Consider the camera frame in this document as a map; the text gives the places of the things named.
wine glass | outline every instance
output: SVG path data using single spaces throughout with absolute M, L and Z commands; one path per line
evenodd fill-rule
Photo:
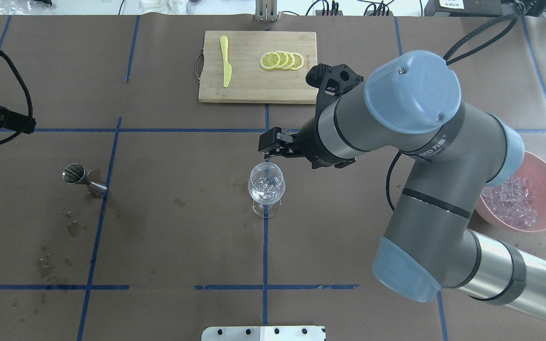
M 286 181 L 282 170 L 272 162 L 257 164 L 250 173 L 248 188 L 254 199 L 252 209 L 262 218 L 271 218 L 282 205 Z

metal jigger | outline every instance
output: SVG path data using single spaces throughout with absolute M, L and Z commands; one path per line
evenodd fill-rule
M 85 174 L 85 168 L 78 163 L 72 163 L 65 167 L 63 179 L 69 184 L 85 184 L 94 196 L 102 197 L 107 192 L 107 186 L 90 181 Z

glass base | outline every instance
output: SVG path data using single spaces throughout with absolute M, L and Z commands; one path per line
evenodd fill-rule
M 279 212 L 280 207 L 282 207 L 281 199 L 271 205 L 262 205 L 254 201 L 252 210 L 261 218 L 273 218 Z

brown table surface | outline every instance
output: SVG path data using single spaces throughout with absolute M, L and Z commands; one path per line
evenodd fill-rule
M 279 215 L 264 222 L 246 184 L 262 160 L 258 135 L 299 128 L 314 106 L 197 101 L 193 65 L 206 30 L 314 31 L 321 63 L 367 76 L 400 52 L 444 54 L 486 21 L 0 17 L 2 50 L 30 89 L 38 127 L 0 146 L 0 340 L 190 341 L 207 326 L 262 324 L 324 325 L 328 340 L 546 340 L 546 322 L 527 315 L 449 289 L 443 305 L 419 304 L 373 278 L 391 216 L 392 148 L 342 170 L 275 160 L 288 187 Z M 466 101 L 546 161 L 546 19 L 518 22 L 451 68 Z M 0 105 L 26 108 L 2 59 Z M 72 162 L 110 181 L 105 205 L 62 181 Z M 411 164 L 400 159 L 393 199 Z M 546 232 L 501 231 L 476 214 L 470 228 L 546 259 Z M 37 261 L 48 254 L 66 287 L 46 287 Z

blue joint cap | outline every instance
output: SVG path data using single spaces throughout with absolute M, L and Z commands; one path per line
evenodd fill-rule
M 425 268 L 385 237 L 381 238 L 372 271 L 389 289 L 418 302 L 433 301 L 442 289 Z
M 443 58 L 416 50 L 376 69 L 366 81 L 364 99 L 381 125 L 402 134 L 422 134 L 455 116 L 461 85 Z
M 502 168 L 498 174 L 496 174 L 496 177 L 486 183 L 486 186 L 496 186 L 507 181 L 513 173 L 518 171 L 524 161 L 525 148 L 522 137 L 519 136 L 518 132 L 503 123 L 498 117 L 494 116 L 494 118 L 500 123 L 505 132 L 505 138 L 507 139 L 507 154 L 505 155 L 505 162 L 503 162 Z

